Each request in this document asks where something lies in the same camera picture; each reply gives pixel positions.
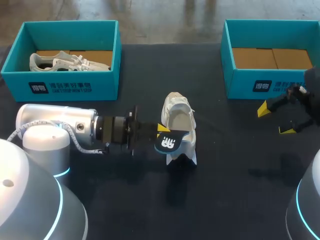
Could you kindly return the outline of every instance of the cardboard box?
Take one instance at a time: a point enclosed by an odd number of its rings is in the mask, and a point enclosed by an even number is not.
[[[232,48],[238,69],[277,69],[272,49]]]
[[[303,49],[272,49],[278,69],[311,69],[308,52]]]
[[[31,72],[30,55],[39,50],[103,51],[108,63],[112,51],[111,70]],[[24,22],[1,74],[17,102],[116,100],[121,51],[118,21]]]
[[[320,66],[319,33],[318,21],[227,19],[220,48],[227,97],[268,99],[285,93],[292,83],[304,85],[305,70]],[[303,50],[295,52],[295,55],[303,55],[301,59],[307,62],[307,51],[310,64],[303,65],[305,69],[239,68],[236,66],[237,57],[234,56],[233,48]],[[274,59],[276,64],[282,64],[281,59]],[[287,55],[286,64],[290,61],[292,56]],[[291,62],[289,66],[293,68],[295,65]]]

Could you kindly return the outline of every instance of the shoe tongue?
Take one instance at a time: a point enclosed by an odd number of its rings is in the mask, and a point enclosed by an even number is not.
[[[183,112],[188,114],[191,111],[191,107],[189,107],[186,103],[176,103],[171,107],[170,112],[175,110],[182,110]]]
[[[55,58],[57,58],[57,59],[69,60],[69,59],[71,59],[71,55],[65,53],[64,51],[60,51],[60,52],[55,56]]]

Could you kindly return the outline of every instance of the black shoe tag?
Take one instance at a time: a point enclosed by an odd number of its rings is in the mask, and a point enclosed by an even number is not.
[[[170,154],[179,149],[182,139],[188,131],[171,130],[161,132],[156,138],[154,148],[161,154]]]

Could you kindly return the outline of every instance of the white sneaker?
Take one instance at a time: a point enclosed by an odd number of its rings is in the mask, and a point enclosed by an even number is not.
[[[178,92],[171,92],[165,99],[161,113],[161,123],[170,130],[188,131],[183,137],[179,149],[166,156],[166,164],[185,154],[197,165],[196,157],[196,122],[194,111],[186,97]]]
[[[39,56],[36,53],[31,54],[30,71],[110,71],[110,67],[103,63],[89,61],[81,55],[78,57],[60,51],[55,56]]]

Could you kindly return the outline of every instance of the black logo label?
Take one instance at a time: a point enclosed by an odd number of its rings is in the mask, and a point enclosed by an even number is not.
[[[268,92],[272,84],[271,80],[257,80],[253,86],[253,92]]]
[[[188,131],[163,131],[156,138],[154,148],[161,154],[169,154],[176,151],[182,142],[182,138],[187,135]]]
[[[48,89],[44,82],[29,82],[31,91],[34,94],[48,94]]]

